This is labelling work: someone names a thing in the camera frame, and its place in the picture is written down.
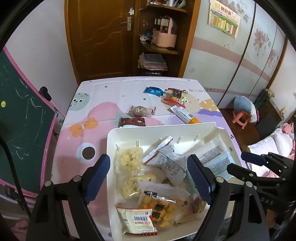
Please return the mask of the white red snack bag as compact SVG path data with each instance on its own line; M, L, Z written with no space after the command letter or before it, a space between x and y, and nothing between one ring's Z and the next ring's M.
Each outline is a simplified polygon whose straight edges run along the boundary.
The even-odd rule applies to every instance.
M143 162L161 168L168 180L174 186L179 186L187 174L187 158L175 152L173 138L168 136L143 158Z

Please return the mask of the white orange snack packet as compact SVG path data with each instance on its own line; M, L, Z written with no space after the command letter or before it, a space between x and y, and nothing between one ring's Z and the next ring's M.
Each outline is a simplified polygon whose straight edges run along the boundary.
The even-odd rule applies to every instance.
M191 113L189 113L185 108L175 105L170 108L170 110L184 123L192 124L192 123L200 123L200 121L194 117Z

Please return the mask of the clear yellow puff snack bag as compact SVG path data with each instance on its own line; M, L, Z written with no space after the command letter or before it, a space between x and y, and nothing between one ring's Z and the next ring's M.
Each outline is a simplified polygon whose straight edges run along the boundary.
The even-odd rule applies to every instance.
M119 148L115 161L116 174L139 174L144 168L143 155L140 147Z

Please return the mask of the round brown cake packet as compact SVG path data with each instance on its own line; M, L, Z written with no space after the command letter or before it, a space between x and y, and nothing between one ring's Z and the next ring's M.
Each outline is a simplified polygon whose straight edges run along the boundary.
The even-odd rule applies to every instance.
M129 109L128 114L132 116L133 118L144 118L144 117L150 117L155 114L156 107L153 108L146 108L144 106L138 105L138 106L131 106Z

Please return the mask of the large white blue packet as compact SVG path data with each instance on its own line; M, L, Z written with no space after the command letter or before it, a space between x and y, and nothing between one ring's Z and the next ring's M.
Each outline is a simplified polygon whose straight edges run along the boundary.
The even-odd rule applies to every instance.
M220 135L196 150L195 155L216 177L223 177L226 181L233 178L227 172L227 166L234 164L235 161Z

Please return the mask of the pink plastic stool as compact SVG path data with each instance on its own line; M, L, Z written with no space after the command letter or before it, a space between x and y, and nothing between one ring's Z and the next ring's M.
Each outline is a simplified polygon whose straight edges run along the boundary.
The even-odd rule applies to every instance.
M233 111L233 123L239 124L242 129L246 127L246 125L249 123L250 115L244 110L240 111Z

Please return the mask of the white barcode snack packet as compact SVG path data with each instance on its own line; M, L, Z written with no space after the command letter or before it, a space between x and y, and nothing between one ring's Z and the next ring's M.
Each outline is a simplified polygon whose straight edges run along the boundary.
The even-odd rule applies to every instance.
M151 208L117 207L116 209L123 224L123 234L136 236L153 236L159 234L154 225Z

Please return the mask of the pile of colourful candies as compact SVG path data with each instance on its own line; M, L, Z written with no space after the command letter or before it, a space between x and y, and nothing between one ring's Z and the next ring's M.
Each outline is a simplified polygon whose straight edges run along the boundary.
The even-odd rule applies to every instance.
M188 92L186 90L168 88L164 91L163 96L161 97L161 101L167 105L177 105L185 108L187 94Z

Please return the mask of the dark red snack bar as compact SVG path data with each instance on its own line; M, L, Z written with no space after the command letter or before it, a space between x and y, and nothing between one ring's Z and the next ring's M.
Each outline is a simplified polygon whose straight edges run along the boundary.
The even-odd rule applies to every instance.
M146 126L144 118L120 118L119 127Z

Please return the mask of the blue snack packet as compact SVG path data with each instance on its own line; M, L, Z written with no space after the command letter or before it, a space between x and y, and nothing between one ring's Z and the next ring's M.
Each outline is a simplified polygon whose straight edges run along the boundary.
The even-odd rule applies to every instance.
M158 87L146 87L145 90L144 90L144 93L149 93L149 94L152 94L152 95L156 95L156 96L163 96L164 92L162 89L158 88Z

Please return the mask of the pastel sliding wardrobe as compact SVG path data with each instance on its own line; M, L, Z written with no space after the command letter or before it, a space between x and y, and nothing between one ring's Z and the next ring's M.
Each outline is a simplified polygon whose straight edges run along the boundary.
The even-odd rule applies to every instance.
M219 108L236 96L255 101L278 66L285 34L255 1L219 1L240 15L237 38L208 24L210 1L201 1L185 78L196 79Z

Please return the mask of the black clip on chalkboard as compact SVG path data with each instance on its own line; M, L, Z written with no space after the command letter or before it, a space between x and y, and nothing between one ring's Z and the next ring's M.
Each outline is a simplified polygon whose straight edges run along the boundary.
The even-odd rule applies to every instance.
M52 100L52 97L48 93L48 89L45 86L42 86L39 90L39 94L44 97L48 102Z

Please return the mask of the stack of folded papers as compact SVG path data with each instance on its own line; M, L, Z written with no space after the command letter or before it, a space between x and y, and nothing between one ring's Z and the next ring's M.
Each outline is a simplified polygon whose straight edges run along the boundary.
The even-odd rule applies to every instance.
M162 54L142 53L138 59L138 68L151 71L167 71L167 63Z

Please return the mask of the pink basket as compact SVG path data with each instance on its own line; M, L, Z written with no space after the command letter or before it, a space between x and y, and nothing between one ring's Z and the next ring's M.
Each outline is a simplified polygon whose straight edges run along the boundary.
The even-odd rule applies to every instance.
M173 19L169 16L155 19L156 27L152 31L152 42L160 48L175 48L177 35L173 33Z

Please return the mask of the wooden corner shelf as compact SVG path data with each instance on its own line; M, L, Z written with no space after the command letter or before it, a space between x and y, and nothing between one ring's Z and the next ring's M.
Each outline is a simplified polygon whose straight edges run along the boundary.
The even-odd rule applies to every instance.
M182 77L201 1L136 1L133 75Z

